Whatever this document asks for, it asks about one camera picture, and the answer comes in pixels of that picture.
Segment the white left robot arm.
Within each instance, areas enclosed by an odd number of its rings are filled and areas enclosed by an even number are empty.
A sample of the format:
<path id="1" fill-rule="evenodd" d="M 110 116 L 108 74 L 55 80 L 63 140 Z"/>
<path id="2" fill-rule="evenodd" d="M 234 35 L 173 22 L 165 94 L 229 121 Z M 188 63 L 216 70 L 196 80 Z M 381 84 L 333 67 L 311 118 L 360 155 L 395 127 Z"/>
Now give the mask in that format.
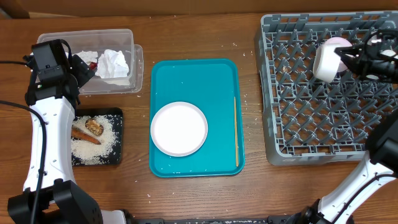
<path id="1" fill-rule="evenodd" d="M 133 223 L 125 210 L 100 209 L 73 175 L 72 122 L 79 89 L 94 72 L 63 39 L 33 45 L 22 64 L 31 69 L 23 109 L 32 118 L 32 150 L 23 193 L 8 200 L 9 216 L 14 223 Z"/>

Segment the white napkin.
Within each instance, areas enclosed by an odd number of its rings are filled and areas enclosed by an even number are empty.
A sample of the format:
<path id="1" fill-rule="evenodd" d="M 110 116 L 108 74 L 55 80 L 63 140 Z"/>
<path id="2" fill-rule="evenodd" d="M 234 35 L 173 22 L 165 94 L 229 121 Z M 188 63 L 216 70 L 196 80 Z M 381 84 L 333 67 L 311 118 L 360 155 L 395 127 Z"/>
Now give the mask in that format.
<path id="1" fill-rule="evenodd" d="M 76 55 L 79 56 L 87 65 L 90 63 L 96 63 L 98 58 L 98 53 L 95 51 L 81 51 Z"/>
<path id="2" fill-rule="evenodd" d="M 129 73 L 129 67 L 121 51 L 106 49 L 98 59 L 96 76 L 105 78 L 124 78 Z"/>

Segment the wooden chopstick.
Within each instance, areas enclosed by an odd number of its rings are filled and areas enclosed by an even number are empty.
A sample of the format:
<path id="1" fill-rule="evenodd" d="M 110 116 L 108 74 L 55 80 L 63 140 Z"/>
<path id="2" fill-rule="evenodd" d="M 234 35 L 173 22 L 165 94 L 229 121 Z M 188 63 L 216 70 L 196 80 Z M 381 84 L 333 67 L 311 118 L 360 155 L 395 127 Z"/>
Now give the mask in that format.
<path id="1" fill-rule="evenodd" d="M 237 126 L 237 103 L 236 97 L 234 96 L 234 146 L 235 146 L 235 158 L 236 167 L 239 166 L 239 145 L 238 145 L 238 126 Z"/>

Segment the pink bowl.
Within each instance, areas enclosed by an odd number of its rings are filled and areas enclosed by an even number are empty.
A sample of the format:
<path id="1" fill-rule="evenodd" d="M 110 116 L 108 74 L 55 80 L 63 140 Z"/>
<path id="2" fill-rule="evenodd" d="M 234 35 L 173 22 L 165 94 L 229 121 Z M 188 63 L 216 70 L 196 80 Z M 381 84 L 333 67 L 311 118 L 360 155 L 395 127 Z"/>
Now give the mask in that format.
<path id="1" fill-rule="evenodd" d="M 352 47 L 352 46 L 353 45 L 350 41 L 342 37 L 332 37 L 324 43 L 324 47 L 326 50 L 325 58 L 329 60 L 334 67 L 338 66 L 337 67 L 338 73 L 345 71 L 347 69 L 347 66 L 342 61 L 339 61 L 339 64 L 337 64 L 336 60 L 337 54 L 334 53 L 332 47 L 338 48 L 338 47 Z"/>

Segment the cream bowl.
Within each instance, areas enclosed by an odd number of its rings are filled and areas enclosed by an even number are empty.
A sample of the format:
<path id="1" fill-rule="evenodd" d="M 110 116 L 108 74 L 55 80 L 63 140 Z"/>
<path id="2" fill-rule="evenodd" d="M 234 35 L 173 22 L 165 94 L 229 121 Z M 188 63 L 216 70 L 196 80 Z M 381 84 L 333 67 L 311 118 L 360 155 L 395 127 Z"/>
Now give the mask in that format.
<path id="1" fill-rule="evenodd" d="M 337 73 L 347 69 L 341 61 L 341 57 L 335 53 L 335 49 L 341 44 L 322 44 L 317 48 L 313 63 L 313 75 L 315 78 L 330 83 L 334 80 Z"/>

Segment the brown crumbly food scrap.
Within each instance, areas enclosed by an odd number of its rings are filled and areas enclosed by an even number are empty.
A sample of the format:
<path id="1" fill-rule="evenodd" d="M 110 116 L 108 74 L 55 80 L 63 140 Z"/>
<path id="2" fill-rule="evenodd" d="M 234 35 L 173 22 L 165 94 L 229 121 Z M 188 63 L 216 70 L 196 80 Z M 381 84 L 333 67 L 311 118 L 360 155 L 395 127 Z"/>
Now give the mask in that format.
<path id="1" fill-rule="evenodd" d="M 85 122 L 85 128 L 89 130 L 95 136 L 101 136 L 104 131 L 104 127 L 102 124 L 99 124 L 97 120 L 90 118 L 87 119 Z"/>

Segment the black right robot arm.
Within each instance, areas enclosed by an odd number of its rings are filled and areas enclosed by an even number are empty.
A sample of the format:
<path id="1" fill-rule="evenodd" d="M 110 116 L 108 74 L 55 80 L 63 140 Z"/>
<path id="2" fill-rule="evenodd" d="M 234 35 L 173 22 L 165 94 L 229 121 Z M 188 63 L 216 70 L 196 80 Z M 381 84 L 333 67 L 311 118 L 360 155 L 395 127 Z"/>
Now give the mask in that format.
<path id="1" fill-rule="evenodd" d="M 397 30 L 379 29 L 359 45 L 330 40 L 317 48 L 313 74 L 331 82 L 341 63 L 360 80 L 397 83 L 397 51 L 386 44 Z M 397 179 L 397 111 L 373 129 L 358 166 L 331 193 L 287 219 L 287 223 L 352 223 L 353 212 L 374 192 Z"/>

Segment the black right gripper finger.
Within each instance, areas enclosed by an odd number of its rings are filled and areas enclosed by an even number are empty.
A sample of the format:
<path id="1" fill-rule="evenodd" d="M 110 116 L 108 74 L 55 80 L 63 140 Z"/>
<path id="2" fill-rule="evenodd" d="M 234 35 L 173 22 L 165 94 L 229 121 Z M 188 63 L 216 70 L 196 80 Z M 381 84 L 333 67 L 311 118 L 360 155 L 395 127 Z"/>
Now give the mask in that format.
<path id="1" fill-rule="evenodd" d="M 359 57 L 363 54 L 363 48 L 358 45 L 353 45 L 350 47 L 337 47 L 334 50 L 335 54 L 339 57 Z"/>
<path id="2" fill-rule="evenodd" d="M 354 56 L 343 54 L 341 56 L 341 61 L 348 67 L 348 69 L 355 73 L 357 76 L 364 76 L 364 65 L 366 63 L 366 57 L 363 55 Z"/>

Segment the large white plate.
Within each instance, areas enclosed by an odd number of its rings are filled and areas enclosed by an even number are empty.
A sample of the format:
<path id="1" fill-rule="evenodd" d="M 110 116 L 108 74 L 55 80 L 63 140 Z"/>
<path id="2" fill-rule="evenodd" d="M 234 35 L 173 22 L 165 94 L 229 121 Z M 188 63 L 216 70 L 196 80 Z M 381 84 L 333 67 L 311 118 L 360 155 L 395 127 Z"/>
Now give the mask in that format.
<path id="1" fill-rule="evenodd" d="M 150 135 L 156 148 L 164 154 L 189 156 L 205 143 L 208 122 L 195 105 L 176 101 L 155 113 L 150 124 Z"/>

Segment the orange carrot piece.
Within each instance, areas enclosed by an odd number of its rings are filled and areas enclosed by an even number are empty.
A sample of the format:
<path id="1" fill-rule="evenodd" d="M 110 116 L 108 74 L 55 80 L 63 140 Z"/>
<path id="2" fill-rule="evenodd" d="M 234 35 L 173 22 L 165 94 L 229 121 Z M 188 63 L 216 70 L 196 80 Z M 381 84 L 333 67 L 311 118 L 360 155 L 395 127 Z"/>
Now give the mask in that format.
<path id="1" fill-rule="evenodd" d="M 101 145 L 101 142 L 99 140 L 84 133 L 83 131 L 81 131 L 80 129 L 77 129 L 77 128 L 72 128 L 71 137 L 73 137 L 75 139 L 83 140 L 83 141 L 88 141 L 88 142 L 91 142 L 96 145 Z"/>

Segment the red snack wrapper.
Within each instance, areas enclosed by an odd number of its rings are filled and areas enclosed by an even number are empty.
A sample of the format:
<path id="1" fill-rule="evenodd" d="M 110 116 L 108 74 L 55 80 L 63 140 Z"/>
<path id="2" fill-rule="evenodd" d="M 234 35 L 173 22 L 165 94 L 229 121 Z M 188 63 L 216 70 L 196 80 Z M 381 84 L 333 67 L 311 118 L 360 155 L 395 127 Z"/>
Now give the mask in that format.
<path id="1" fill-rule="evenodd" d="M 95 63 L 95 62 L 91 62 L 90 64 L 89 64 L 89 68 L 91 69 L 91 70 L 95 70 L 96 68 L 97 68 L 97 63 Z"/>

